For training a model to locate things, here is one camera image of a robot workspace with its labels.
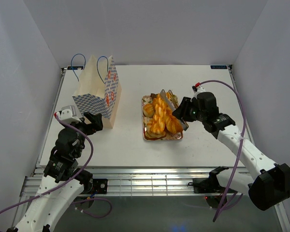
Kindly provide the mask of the metal serving tongs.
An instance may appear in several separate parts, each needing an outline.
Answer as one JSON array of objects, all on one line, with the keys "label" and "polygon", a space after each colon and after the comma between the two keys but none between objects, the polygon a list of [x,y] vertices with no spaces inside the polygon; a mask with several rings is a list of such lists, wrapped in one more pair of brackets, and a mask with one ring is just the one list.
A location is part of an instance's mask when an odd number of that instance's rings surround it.
[{"label": "metal serving tongs", "polygon": [[[159,93],[161,98],[166,102],[166,104],[168,105],[168,107],[171,110],[171,115],[172,113],[178,108],[178,102],[176,101],[177,98],[174,96],[173,92],[171,90],[169,91],[165,91],[164,89],[161,90],[161,92]],[[186,131],[189,128],[189,125],[184,122],[184,120],[182,119],[177,119],[181,129],[183,131]]]}]

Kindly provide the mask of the blue checkered paper bag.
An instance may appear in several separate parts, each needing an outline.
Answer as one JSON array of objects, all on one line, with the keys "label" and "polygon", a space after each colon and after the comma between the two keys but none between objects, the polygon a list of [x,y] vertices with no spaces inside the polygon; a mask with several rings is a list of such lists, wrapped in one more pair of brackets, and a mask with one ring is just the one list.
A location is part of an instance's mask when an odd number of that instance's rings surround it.
[{"label": "blue checkered paper bag", "polygon": [[81,115],[101,114],[103,127],[112,129],[121,95],[121,84],[112,56],[91,56],[79,76],[78,87],[72,95]]}]

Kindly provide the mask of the long twisted bread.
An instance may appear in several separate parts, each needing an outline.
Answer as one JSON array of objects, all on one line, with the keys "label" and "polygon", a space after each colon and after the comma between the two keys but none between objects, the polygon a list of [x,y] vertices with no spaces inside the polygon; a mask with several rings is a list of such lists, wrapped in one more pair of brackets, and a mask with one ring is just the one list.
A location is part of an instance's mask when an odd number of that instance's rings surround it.
[{"label": "long twisted bread", "polygon": [[167,104],[164,99],[158,94],[153,99],[155,113],[152,119],[147,123],[147,131],[153,134],[162,134],[165,130],[165,117]]}]

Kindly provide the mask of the brown chocolate bread piece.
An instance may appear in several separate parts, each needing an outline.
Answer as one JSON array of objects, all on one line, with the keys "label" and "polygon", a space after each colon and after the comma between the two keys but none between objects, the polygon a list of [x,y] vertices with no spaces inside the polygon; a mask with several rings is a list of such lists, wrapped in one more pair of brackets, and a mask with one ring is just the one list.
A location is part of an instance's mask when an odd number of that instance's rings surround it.
[{"label": "brown chocolate bread piece", "polygon": [[152,98],[152,99],[155,99],[155,98],[157,98],[159,96],[159,94],[155,94],[155,93],[151,93],[150,94],[150,97]]}]

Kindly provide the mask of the croissant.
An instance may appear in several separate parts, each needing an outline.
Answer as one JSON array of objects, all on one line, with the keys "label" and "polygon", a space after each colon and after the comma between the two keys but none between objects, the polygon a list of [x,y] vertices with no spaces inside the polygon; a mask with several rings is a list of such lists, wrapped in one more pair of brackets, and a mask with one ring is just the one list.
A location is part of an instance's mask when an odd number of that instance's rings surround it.
[{"label": "croissant", "polygon": [[148,139],[160,139],[160,138],[164,138],[166,136],[166,132],[162,132],[160,134],[156,134],[156,133],[152,133],[151,131],[147,130],[145,132],[145,136],[148,138]]}]

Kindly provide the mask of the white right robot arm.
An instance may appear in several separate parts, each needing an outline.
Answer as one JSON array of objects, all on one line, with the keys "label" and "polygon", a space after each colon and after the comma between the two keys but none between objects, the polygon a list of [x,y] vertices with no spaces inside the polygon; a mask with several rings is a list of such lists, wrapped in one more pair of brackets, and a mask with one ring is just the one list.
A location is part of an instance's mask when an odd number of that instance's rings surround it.
[{"label": "white right robot arm", "polygon": [[215,168],[209,177],[193,185],[199,192],[220,192],[229,187],[233,191],[248,195],[260,210],[290,198],[290,167],[277,164],[258,150],[252,142],[244,139],[236,123],[227,114],[219,112],[213,93],[202,92],[193,98],[184,97],[173,116],[181,121],[199,121],[205,130],[224,144],[240,161],[250,175],[235,173],[228,185],[232,170],[225,166]]}]

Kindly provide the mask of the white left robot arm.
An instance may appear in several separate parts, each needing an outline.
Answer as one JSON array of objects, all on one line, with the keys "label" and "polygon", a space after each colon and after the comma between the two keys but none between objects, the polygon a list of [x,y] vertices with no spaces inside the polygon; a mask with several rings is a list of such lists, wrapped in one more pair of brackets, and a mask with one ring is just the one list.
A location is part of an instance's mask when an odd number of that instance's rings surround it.
[{"label": "white left robot arm", "polygon": [[92,174],[78,168],[89,136],[103,129],[102,115],[89,112],[78,118],[70,110],[55,113],[63,126],[51,150],[35,199],[10,232],[50,232],[80,193],[93,187]]}]

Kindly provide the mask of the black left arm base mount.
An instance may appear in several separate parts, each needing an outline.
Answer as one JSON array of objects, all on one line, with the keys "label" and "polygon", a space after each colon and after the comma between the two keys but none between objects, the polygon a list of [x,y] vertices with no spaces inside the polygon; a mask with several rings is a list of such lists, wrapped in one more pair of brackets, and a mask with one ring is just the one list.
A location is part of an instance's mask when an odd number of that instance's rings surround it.
[{"label": "black left arm base mount", "polygon": [[106,194],[108,179],[92,179],[89,181],[88,194]]}]

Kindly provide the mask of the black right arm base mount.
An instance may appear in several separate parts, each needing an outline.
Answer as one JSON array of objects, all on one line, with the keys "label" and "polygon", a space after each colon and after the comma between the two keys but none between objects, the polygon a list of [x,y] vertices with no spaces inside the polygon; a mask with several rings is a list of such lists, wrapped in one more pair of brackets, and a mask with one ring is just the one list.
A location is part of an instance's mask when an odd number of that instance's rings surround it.
[{"label": "black right arm base mount", "polygon": [[188,183],[188,186],[193,187],[194,193],[221,193],[223,187],[221,187],[218,181],[214,178],[193,178],[192,182]]}]

